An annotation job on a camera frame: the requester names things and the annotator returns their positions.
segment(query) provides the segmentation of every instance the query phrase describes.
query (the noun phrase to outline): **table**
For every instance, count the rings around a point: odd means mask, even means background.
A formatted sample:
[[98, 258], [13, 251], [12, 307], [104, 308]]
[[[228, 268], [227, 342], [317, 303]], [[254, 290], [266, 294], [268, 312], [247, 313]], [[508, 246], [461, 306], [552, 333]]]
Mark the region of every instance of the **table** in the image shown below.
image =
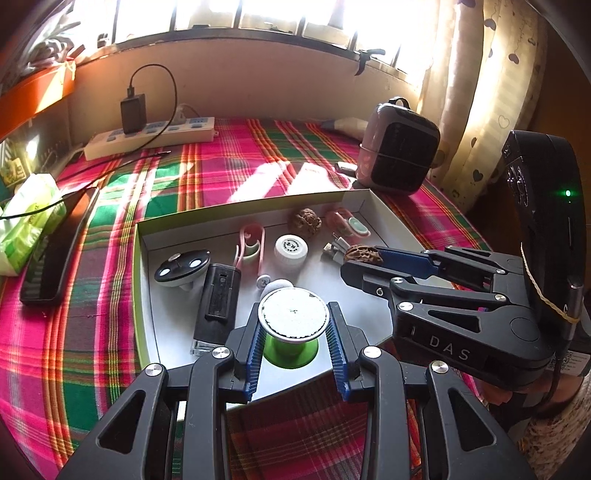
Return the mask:
[[[212, 143], [171, 147], [107, 176], [74, 256], [61, 306], [28, 309], [21, 279], [0, 297], [0, 415], [43, 477], [53, 479], [139, 371], [131, 304], [135, 222], [187, 209], [285, 194], [348, 189], [334, 169], [354, 162], [358, 142], [316, 124], [216, 120]], [[97, 165], [83, 184], [121, 161]], [[63, 176], [98, 163], [84, 158]], [[426, 248], [483, 248], [484, 240], [429, 182], [410, 197], [381, 195]], [[418, 431], [409, 410], [413, 464]], [[358, 479], [366, 406], [346, 404], [332, 376], [229, 413], [236, 479]]]

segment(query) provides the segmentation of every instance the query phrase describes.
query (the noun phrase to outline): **person's sleeve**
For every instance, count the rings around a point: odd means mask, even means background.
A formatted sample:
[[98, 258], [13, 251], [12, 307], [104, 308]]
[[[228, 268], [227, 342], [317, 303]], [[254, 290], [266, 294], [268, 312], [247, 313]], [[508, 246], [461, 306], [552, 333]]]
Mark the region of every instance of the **person's sleeve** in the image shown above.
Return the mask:
[[532, 419], [519, 443], [539, 480], [548, 480], [566, 460], [591, 419], [591, 373], [572, 402], [550, 419]]

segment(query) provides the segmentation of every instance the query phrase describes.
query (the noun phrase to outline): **curtain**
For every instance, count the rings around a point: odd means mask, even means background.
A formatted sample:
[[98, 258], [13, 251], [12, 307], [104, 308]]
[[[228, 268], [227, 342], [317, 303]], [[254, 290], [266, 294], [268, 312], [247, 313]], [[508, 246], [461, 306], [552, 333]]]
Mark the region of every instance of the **curtain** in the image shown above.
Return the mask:
[[418, 113], [439, 126], [428, 178], [467, 212], [502, 174], [509, 131], [526, 129], [538, 99], [545, 22], [525, 0], [417, 0], [430, 52]]

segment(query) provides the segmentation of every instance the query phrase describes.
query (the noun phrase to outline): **white power strip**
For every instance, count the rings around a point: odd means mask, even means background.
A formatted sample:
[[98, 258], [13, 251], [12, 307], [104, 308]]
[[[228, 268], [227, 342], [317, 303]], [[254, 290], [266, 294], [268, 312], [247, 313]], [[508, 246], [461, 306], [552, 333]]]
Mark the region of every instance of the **white power strip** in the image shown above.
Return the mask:
[[[148, 124], [141, 132], [134, 134], [125, 135], [122, 129], [97, 134], [84, 147], [84, 155], [87, 160], [94, 160], [107, 155], [131, 152], [145, 144], [150, 138], [158, 135], [158, 132], [162, 130], [166, 123], [154, 122]], [[214, 117], [187, 118], [183, 124], [170, 125], [166, 132], [162, 133], [153, 142], [150, 142], [146, 148], [211, 142], [214, 135]]]

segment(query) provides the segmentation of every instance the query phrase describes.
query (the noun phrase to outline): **person's hand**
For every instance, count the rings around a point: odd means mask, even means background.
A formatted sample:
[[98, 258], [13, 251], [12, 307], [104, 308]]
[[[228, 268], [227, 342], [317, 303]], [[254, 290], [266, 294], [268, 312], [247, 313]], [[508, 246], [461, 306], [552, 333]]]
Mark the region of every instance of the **person's hand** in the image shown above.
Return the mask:
[[[552, 405], [572, 400], [572, 398], [579, 391], [582, 382], [583, 377], [574, 377], [572, 375], [565, 374], [560, 375], [556, 393], [554, 393], [552, 399], [541, 409], [541, 411], [544, 411]], [[518, 393], [546, 393], [550, 391], [551, 384], [552, 372], [546, 371], [538, 380], [528, 385], [523, 390], [520, 390]], [[482, 381], [479, 382], [478, 386], [480, 393], [485, 398], [485, 400], [488, 401], [488, 403], [492, 403], [493, 405], [507, 403], [513, 396], [513, 392], [503, 390], [499, 387], [495, 387], [494, 385], [490, 385]]]

